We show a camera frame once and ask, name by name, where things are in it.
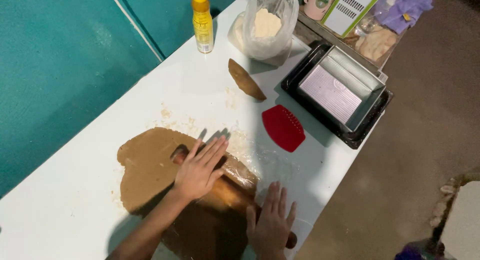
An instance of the black tray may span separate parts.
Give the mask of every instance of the black tray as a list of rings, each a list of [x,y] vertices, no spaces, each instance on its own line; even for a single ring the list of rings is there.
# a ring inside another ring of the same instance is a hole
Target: black tray
[[[371,108],[363,122],[358,126],[355,132],[345,132],[341,127],[330,120],[324,113],[319,111],[310,101],[297,92],[297,87],[301,80],[317,65],[321,58],[333,47],[326,40],[315,42],[311,45],[311,51],[295,66],[292,71],[282,80],[281,87],[293,99],[295,99],[303,108],[320,121],[333,134],[340,138],[347,146],[352,149],[358,149],[367,134],[373,128],[377,120],[382,115],[387,105],[393,99],[393,93],[387,89],[383,91],[377,102]]]

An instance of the wooden rolling pin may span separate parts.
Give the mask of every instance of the wooden rolling pin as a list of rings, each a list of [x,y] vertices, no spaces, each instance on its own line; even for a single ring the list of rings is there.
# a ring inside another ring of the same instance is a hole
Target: wooden rolling pin
[[[184,145],[179,145],[175,151],[173,151],[170,159],[176,165],[182,165],[189,150]],[[249,197],[245,190],[241,188],[237,183],[233,182],[230,178],[223,175],[213,184],[213,188],[210,191],[211,194],[214,194],[217,198],[223,200],[225,204],[231,207],[233,210],[242,214],[246,218],[246,212],[248,206],[255,207],[256,210],[256,220],[260,218],[260,213],[262,208],[255,203],[255,201]],[[297,245],[297,235],[293,232],[290,232],[288,235],[288,240],[285,244],[285,247],[288,249],[293,249]]]

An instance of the red bench scraper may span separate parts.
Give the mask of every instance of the red bench scraper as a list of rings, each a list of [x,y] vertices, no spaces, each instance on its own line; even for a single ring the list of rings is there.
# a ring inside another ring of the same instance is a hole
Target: red bench scraper
[[[270,138],[288,152],[294,152],[305,140],[302,124],[282,105],[261,113],[261,119]]]

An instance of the mug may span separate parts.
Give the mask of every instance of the mug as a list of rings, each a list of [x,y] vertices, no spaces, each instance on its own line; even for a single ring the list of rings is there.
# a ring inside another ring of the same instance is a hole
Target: mug
[[[303,0],[305,14],[313,20],[321,20],[333,3],[333,0]]]

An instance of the bottle label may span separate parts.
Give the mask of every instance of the bottle label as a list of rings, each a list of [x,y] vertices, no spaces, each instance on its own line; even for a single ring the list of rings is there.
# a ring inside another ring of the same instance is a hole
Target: bottle label
[[[213,25],[210,12],[193,12],[193,30],[197,40],[197,48],[202,53],[213,49]]]

